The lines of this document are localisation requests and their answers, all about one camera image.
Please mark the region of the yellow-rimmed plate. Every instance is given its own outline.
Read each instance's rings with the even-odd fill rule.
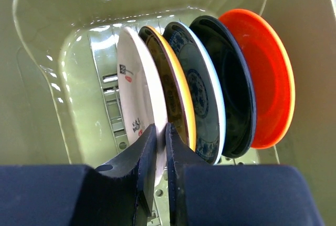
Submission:
[[[175,125],[182,140],[195,151],[195,112],[181,64],[168,42],[153,27],[142,27],[139,36],[146,43],[159,72],[168,121]]]

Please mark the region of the stacked plates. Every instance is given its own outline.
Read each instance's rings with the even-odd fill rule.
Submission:
[[[119,37],[118,81],[125,129],[134,143],[157,130],[156,184],[166,164],[164,128],[172,122],[202,159],[218,163],[250,147],[274,146],[286,134],[295,86],[286,50],[257,14],[234,9]]]

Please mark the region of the black plate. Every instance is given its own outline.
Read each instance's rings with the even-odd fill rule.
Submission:
[[[190,29],[208,51],[222,87],[226,135],[222,155],[237,158],[250,148],[256,132],[256,96],[244,55],[230,31],[218,19],[200,16]]]

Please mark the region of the red logo on plate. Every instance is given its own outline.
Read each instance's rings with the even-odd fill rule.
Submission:
[[[132,78],[131,77],[129,77],[129,76],[125,76],[125,79],[128,81],[128,82],[132,82]]]

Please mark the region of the dish rack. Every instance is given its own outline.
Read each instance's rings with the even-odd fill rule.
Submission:
[[[88,30],[87,37],[90,42],[92,57],[96,66],[101,92],[106,103],[106,112],[109,116],[111,130],[118,153],[126,149],[129,146],[129,143],[127,140],[122,117],[116,61],[113,62],[111,66],[107,65],[107,63],[104,61],[105,59],[116,59],[118,30],[121,27],[128,26],[138,32],[142,25],[151,25],[162,34],[164,31],[164,27],[169,22],[177,20],[188,25],[195,17],[202,14],[207,13],[197,8],[190,8],[190,10],[187,12],[170,12],[166,13],[166,15],[158,16],[152,15],[152,17],[141,20],[137,24],[133,24],[135,20],[128,20],[126,22],[111,25],[102,25]],[[102,43],[103,41],[106,41],[106,39],[110,38],[113,38],[115,40],[115,45],[112,47],[112,50],[110,50],[112,52],[101,53],[101,46],[97,45],[97,43]],[[241,165],[259,163],[279,163],[276,147],[263,150],[261,155],[260,152],[257,152],[255,149],[250,149],[244,156],[238,159],[229,159],[222,156],[219,161],[220,165]],[[152,216],[148,220],[148,225],[169,225],[169,200],[166,169],[164,171],[161,182],[158,186],[154,188]]]

